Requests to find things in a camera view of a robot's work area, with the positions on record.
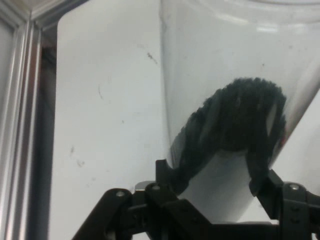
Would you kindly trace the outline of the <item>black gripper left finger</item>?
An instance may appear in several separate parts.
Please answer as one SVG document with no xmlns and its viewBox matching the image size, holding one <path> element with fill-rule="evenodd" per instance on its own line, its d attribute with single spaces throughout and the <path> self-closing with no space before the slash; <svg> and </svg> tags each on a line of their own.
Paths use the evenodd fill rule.
<svg viewBox="0 0 320 240">
<path fill-rule="evenodd" d="M 73 236 L 75 240 L 210 240 L 211 223 L 187 200 L 161 181 L 131 193 L 107 190 Z"/>
</svg>

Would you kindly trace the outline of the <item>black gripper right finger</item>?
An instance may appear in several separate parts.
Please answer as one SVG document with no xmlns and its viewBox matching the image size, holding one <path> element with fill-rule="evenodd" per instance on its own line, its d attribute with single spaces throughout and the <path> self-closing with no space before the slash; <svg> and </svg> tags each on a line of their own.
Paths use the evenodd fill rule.
<svg viewBox="0 0 320 240">
<path fill-rule="evenodd" d="M 271 220 L 278 224 L 252 223 L 252 240 L 311 240 L 320 238 L 320 196 L 303 185 L 284 182 L 273 171 L 252 178 L 250 192 Z"/>
</svg>

